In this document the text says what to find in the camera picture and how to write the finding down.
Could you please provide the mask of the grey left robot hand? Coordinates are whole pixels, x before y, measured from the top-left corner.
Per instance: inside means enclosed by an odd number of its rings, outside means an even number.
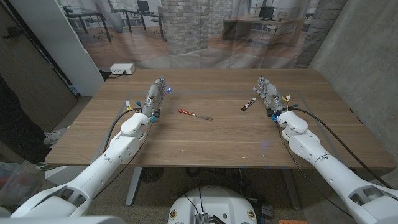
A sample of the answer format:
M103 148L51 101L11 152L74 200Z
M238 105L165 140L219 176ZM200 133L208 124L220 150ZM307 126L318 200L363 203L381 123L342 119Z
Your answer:
M172 91L166 84L165 77L158 78L149 88L147 98L141 107L141 113L154 122L160 116L160 107L165 96Z

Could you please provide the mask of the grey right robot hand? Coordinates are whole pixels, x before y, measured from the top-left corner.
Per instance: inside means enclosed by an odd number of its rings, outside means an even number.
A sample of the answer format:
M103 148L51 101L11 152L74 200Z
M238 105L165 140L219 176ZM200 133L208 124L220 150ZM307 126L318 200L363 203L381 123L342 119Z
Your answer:
M262 98L267 107L268 117L274 116L277 118L282 113L287 111L287 106L280 95L278 89L263 76L258 78L258 87L254 87L254 91Z

